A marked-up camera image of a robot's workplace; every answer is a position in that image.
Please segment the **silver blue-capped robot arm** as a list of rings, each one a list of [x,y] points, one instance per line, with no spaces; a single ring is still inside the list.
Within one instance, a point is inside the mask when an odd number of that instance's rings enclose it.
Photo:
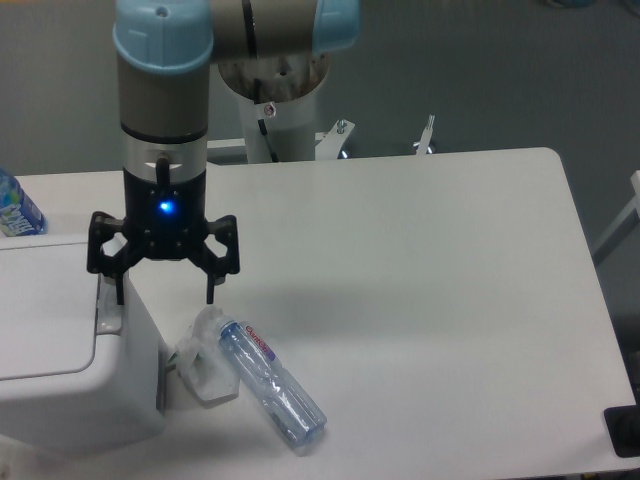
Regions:
[[[87,269],[124,279],[143,259],[189,260],[209,288],[240,270],[236,218],[205,216],[212,64],[312,60],[351,47],[356,1],[120,1],[116,48],[125,215],[97,211]]]

